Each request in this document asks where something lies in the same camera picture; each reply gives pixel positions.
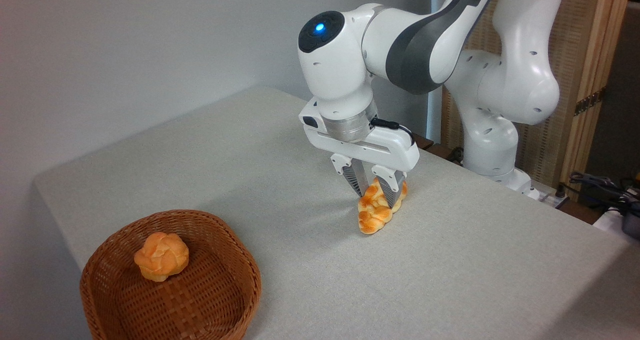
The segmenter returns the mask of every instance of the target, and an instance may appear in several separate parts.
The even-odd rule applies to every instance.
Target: table
[[[640,251],[422,151],[375,235],[298,122],[304,101],[258,87],[39,174],[79,267],[151,213],[218,215],[263,292],[247,339],[637,338]]]

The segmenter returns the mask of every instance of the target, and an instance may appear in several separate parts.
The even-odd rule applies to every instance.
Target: bread bun
[[[135,252],[133,260],[144,278],[161,282],[187,267],[189,248],[176,233],[154,232]]]
[[[407,197],[407,192],[407,182],[403,182],[402,192],[398,200],[393,208],[389,208],[389,203],[382,191],[380,181],[375,178],[358,201],[358,226],[360,231],[366,235],[372,235],[382,229],[386,223],[391,221],[393,214],[400,210],[402,200]]]

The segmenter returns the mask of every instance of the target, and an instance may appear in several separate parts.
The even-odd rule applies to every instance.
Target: basket rim
[[[82,299],[82,306],[84,308],[84,316],[88,322],[89,329],[91,330],[91,335],[94,338],[98,336],[98,338],[103,339],[105,335],[105,329],[103,327],[103,324],[96,314],[96,301],[94,300],[93,292],[91,290],[92,281],[90,276],[90,274],[93,273],[96,265],[98,264],[99,262],[98,260],[100,260],[104,256],[103,250],[114,239],[121,237],[126,230],[133,228],[134,226],[137,226],[139,224],[151,222],[152,220],[155,220],[158,217],[162,217],[164,215],[169,215],[169,214],[176,214],[176,213],[197,215],[199,217],[205,217],[207,219],[214,221],[222,228],[222,230],[224,230],[227,233],[227,235],[229,236],[233,244],[237,247],[237,249],[242,254],[243,258],[247,260],[247,264],[251,269],[251,278],[253,280],[254,291],[249,299],[249,302],[244,312],[242,313],[242,317],[240,317],[240,319],[238,320],[238,322],[236,322],[233,328],[229,330],[229,332],[224,334],[224,336],[222,336],[221,339],[230,339],[230,338],[235,338],[237,336],[242,337],[242,335],[247,331],[247,327],[249,326],[249,323],[251,322],[254,315],[256,315],[256,312],[258,311],[258,305],[260,303],[260,297],[262,294],[262,280],[261,280],[260,269],[258,269],[258,263],[256,263],[254,256],[249,252],[247,247],[244,244],[242,244],[242,242],[240,241],[240,238],[238,238],[238,236],[233,231],[233,229],[231,229],[230,226],[217,215],[214,215],[214,214],[211,214],[210,212],[206,212],[202,210],[194,210],[194,209],[188,209],[188,208],[174,208],[172,210],[154,212],[151,215],[147,215],[145,217],[132,221],[131,223],[126,224],[125,226],[122,226],[121,229],[115,231],[114,233],[112,233],[112,235],[107,237],[107,239],[105,239],[102,242],[102,244],[98,246],[98,248],[93,252],[93,254],[91,254],[91,256],[89,257],[89,260],[87,260],[87,263],[84,265],[84,268],[82,269],[82,275],[80,276],[80,297]]]

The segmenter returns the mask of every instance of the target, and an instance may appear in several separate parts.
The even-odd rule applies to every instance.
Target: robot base
[[[524,194],[531,199],[539,200],[540,192],[531,185],[531,178],[524,171],[514,168],[512,171],[498,176],[484,176],[487,179],[501,183],[505,187]]]

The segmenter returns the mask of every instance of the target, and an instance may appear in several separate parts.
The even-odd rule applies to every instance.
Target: wooden panel
[[[587,47],[587,57],[580,78],[577,102],[605,87],[626,5],[627,0],[598,0],[594,26]],[[585,171],[600,109],[601,104],[597,104],[572,121],[560,181],[567,183],[571,172]]]

